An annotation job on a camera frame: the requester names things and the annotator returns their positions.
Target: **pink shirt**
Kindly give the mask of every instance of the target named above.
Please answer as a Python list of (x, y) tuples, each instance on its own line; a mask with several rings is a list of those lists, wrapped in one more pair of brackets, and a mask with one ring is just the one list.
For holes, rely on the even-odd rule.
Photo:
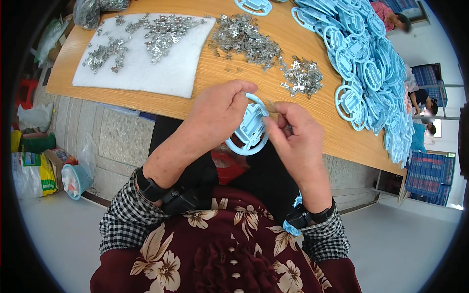
[(376, 14), (381, 18), (384, 22), (384, 27), (386, 27), (386, 31), (390, 31), (394, 29), (394, 24), (390, 22), (385, 22), (386, 16), (391, 12), (394, 13), (391, 9), (389, 9), (385, 4), (381, 2), (371, 2), (371, 6), (375, 9)]

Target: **white foam pad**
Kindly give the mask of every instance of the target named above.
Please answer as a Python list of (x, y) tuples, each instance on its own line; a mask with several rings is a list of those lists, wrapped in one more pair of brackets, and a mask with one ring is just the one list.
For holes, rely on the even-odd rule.
[[(200, 24), (187, 31), (179, 42), (170, 47), (167, 56), (162, 56), (161, 61), (151, 64), (151, 55), (147, 53), (144, 34), (148, 30), (143, 26), (132, 35), (125, 31), (128, 22), (136, 23), (139, 18), (144, 17), (144, 13), (124, 15), (124, 23), (121, 26), (115, 25), (114, 18), (105, 19), (101, 35), (96, 33), (91, 38), (91, 48), (86, 48), (73, 77), (73, 86), (86, 86), (97, 88), (109, 88), (120, 90), (144, 90), (160, 94), (168, 94), (183, 98), (190, 98), (194, 88), (197, 64), (205, 41), (215, 24), (215, 18), (205, 18), (207, 23)], [(171, 15), (165, 13), (150, 13), (147, 18), (152, 22), (160, 15)], [(90, 69), (88, 65), (82, 65), (88, 57), (88, 52), (93, 52), (99, 45), (107, 46), (109, 36), (114, 39), (125, 38), (128, 41), (124, 44), (129, 48), (125, 52), (123, 68), (118, 73), (111, 71), (115, 66), (116, 55), (109, 57), (106, 63), (98, 69), (98, 73)]]

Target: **woman's right hand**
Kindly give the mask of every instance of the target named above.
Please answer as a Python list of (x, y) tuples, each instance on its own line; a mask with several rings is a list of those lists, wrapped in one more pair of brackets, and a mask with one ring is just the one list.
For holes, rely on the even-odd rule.
[[(300, 188), (303, 205), (319, 213), (332, 205), (329, 175), (322, 161), (323, 130), (303, 107), (275, 103), (278, 121), (264, 117), (267, 134), (277, 154)], [(293, 134), (286, 129), (293, 127)]]

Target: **black and white checkered shirt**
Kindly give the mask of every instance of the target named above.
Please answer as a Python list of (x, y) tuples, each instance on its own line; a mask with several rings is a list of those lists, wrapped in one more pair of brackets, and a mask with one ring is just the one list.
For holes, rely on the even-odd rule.
[[(169, 216), (145, 200), (135, 187), (136, 171), (117, 193), (99, 223), (101, 254), (116, 248), (139, 247)], [(337, 208), (321, 224), (301, 229), (303, 250), (315, 261), (347, 257), (350, 244)]]

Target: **red stool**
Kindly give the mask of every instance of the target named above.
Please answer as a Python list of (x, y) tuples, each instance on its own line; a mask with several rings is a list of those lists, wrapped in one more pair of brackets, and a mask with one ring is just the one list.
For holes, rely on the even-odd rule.
[(15, 106), (21, 107), (24, 110), (32, 108), (32, 94), (38, 87), (39, 81), (35, 79), (24, 79), (20, 78), (20, 84), (18, 86), (18, 92), (16, 93)]

